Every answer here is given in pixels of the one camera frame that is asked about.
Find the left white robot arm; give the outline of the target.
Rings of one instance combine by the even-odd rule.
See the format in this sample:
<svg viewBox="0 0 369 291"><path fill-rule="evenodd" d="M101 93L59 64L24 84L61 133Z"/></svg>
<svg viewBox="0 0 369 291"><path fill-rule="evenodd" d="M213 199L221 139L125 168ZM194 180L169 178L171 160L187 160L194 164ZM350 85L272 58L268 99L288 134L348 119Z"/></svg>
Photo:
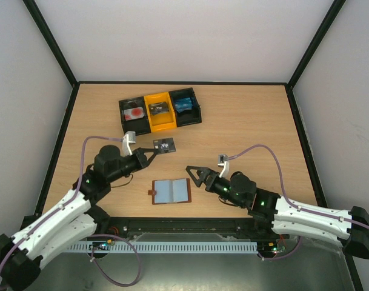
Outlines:
<svg viewBox="0 0 369 291"><path fill-rule="evenodd" d="M117 146L103 146L55 206L11 237L0 235L0 290L26 289L68 246L104 234L110 216L97 203L112 182L148 167L156 155L155 149L138 148L123 156Z"/></svg>

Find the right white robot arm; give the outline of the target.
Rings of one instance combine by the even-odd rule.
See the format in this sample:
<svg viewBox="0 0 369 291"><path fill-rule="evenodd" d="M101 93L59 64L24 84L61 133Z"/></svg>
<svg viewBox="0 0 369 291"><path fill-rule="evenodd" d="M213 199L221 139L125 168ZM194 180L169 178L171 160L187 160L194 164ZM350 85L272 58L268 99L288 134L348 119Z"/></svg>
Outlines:
<svg viewBox="0 0 369 291"><path fill-rule="evenodd" d="M226 179L208 167L187 166L186 171L196 187L204 186L205 191L247 210L256 221L255 232L263 238L272 233L303 236L369 259L369 214L364 208L336 210L287 199L260 189L242 172L234 172Z"/></svg>

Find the blue card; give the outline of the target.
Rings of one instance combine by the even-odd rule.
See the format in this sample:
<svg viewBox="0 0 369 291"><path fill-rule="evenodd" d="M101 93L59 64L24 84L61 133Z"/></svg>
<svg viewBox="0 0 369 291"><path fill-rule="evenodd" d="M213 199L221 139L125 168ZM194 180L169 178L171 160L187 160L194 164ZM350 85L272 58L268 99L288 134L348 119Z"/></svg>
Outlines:
<svg viewBox="0 0 369 291"><path fill-rule="evenodd" d="M191 98L181 98L174 100L175 109L178 113L184 112L186 110L191 110L193 103Z"/></svg>

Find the black VIP logo card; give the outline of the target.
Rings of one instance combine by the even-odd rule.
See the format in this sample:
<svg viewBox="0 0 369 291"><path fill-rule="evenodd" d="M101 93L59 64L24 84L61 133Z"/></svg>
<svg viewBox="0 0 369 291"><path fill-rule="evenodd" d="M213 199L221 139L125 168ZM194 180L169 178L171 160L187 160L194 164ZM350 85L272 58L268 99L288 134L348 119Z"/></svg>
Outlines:
<svg viewBox="0 0 369 291"><path fill-rule="evenodd" d="M151 116L168 113L170 111L169 105L165 101L149 104L148 108Z"/></svg>

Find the brown leather card holder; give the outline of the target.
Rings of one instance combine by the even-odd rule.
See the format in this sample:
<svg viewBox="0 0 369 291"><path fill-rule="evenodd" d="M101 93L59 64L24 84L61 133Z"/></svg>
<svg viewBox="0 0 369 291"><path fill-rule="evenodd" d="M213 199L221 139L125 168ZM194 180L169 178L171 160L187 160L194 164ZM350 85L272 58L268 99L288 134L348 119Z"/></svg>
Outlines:
<svg viewBox="0 0 369 291"><path fill-rule="evenodd" d="M153 205L190 203L190 180L188 178L154 180L148 195L151 196Z"/></svg>

